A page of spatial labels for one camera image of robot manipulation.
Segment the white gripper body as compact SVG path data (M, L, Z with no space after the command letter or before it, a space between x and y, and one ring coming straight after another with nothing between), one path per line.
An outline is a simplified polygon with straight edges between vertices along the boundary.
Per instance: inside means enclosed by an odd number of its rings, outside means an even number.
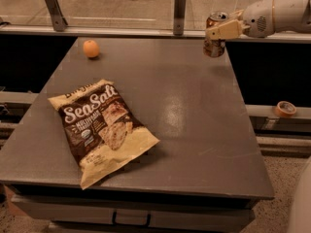
M248 26L244 33L253 38L265 38L272 35L273 0L261 0L248 6L243 12L243 22Z

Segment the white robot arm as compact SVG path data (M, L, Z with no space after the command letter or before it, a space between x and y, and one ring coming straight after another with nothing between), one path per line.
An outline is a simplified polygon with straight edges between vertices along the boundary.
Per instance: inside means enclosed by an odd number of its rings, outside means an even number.
M310 0L261 0L230 14L205 34L210 40L231 40L242 34L265 38L283 31L310 33L310 13Z

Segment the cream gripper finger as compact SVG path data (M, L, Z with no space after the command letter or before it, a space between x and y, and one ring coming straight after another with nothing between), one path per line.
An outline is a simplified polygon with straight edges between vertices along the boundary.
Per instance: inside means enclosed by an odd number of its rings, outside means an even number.
M242 17L243 17L243 13L244 13L243 10L238 10L238 11L235 11L235 12L230 13L230 14L229 14L229 17L232 18L232 19L241 20Z
M208 19L205 35L210 40L231 40L239 38L249 28L249 25L238 19L228 19L226 21Z

